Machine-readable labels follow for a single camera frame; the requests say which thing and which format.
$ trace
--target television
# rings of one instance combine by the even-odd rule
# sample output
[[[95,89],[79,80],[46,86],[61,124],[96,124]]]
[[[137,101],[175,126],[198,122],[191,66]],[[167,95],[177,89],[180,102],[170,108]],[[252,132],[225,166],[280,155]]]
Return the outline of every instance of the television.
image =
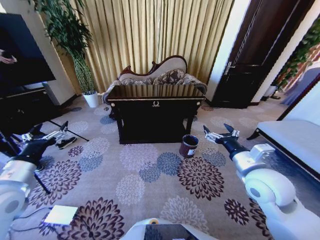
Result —
[[[0,13],[0,89],[55,80],[19,14]]]

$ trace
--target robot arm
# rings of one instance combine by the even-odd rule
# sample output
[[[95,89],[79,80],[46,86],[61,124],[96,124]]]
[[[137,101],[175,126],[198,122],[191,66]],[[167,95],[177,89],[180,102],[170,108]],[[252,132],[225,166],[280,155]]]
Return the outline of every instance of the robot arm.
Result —
[[[5,239],[14,218],[21,215],[28,206],[28,196],[36,185],[34,171],[40,164],[42,154],[48,146],[54,145],[62,138],[68,129],[68,122],[58,131],[41,138],[34,139],[38,129],[24,134],[22,139],[26,144],[23,151],[12,157],[0,174],[0,240]]]
[[[275,149],[268,144],[258,144],[249,151],[237,142],[239,131],[227,124],[225,127],[229,133],[216,134],[203,126],[205,138],[228,150],[247,194],[264,212],[272,236],[276,240],[319,239],[320,218],[298,200],[296,189],[288,178],[267,169],[263,163]]]

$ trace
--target black cable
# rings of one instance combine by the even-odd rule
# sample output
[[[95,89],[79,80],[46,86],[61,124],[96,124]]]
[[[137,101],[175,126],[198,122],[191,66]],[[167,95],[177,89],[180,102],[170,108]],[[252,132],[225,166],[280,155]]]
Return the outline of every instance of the black cable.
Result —
[[[43,208],[39,208],[38,210],[34,211],[33,213],[30,213],[30,214],[27,215],[27,216],[17,217],[17,218],[15,218],[14,220],[16,220],[16,219],[27,219],[27,218],[29,218],[30,216],[32,216],[33,214],[35,214],[35,213],[37,213],[37,212],[39,212],[39,211],[41,211],[41,210],[43,210],[43,209],[50,209],[50,210],[52,210],[52,208],[53,208],[52,206],[51,206],[51,207],[45,206],[45,207],[43,207]]]
[[[59,236],[59,233],[58,233],[57,229],[55,229],[53,226],[47,225],[46,227],[52,229],[52,230],[55,232],[55,234],[56,234],[57,237]],[[31,231],[31,230],[35,230],[35,229],[40,229],[40,228],[41,228],[40,226],[31,227],[31,228],[27,228],[27,229],[14,229],[14,228],[10,227],[10,230],[12,230],[12,231],[14,231],[14,232],[21,233],[21,232],[27,232],[27,231]],[[68,237],[62,238],[62,237],[60,236],[60,237],[58,237],[58,238],[59,238],[59,239],[62,239],[62,240],[68,240]],[[10,240],[12,239],[10,231],[9,231],[9,239],[10,239]]]

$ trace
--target door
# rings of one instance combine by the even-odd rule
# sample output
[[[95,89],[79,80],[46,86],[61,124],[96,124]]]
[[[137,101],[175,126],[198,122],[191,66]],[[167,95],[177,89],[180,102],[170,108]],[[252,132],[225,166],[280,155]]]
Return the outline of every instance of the door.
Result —
[[[212,105],[246,108],[314,0],[251,0]]]

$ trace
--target brown paint can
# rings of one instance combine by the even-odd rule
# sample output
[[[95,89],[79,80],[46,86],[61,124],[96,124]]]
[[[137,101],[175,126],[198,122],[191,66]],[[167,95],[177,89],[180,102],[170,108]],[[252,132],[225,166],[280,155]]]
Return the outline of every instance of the brown paint can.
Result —
[[[179,153],[185,158],[191,158],[195,155],[199,139],[191,134],[184,135],[179,149]]]

